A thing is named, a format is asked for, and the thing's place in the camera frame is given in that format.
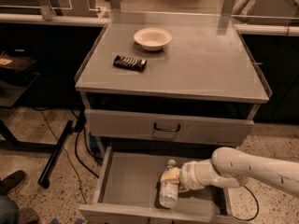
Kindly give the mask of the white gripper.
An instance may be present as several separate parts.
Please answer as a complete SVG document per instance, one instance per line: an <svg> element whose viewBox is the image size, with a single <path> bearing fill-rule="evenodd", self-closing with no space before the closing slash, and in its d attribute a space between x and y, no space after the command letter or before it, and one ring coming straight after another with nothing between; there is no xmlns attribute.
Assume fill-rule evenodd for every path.
<svg viewBox="0 0 299 224"><path fill-rule="evenodd" d="M181 185L178 187L178 192L183 193L191 190L198 190L202 189L203 186L200 184L200 182L197 180L196 174L195 174L195 167L196 162L190 161L186 162L181 166L181 169L177 167L172 167L168 170L164 170L160 177L160 182L170 182L173 184L178 184L179 181Z"/></svg>

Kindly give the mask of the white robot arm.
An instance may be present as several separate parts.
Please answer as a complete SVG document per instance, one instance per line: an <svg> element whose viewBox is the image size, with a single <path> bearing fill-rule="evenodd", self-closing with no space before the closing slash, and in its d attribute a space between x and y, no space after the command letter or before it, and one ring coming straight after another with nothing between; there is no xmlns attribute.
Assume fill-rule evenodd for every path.
<svg viewBox="0 0 299 224"><path fill-rule="evenodd" d="M232 189L253 178L292 196L299 195L299 163L259 157L231 147L217 148L210 159L188 161L177 168L173 160L160 183L175 188L175 195L207 186Z"/></svg>

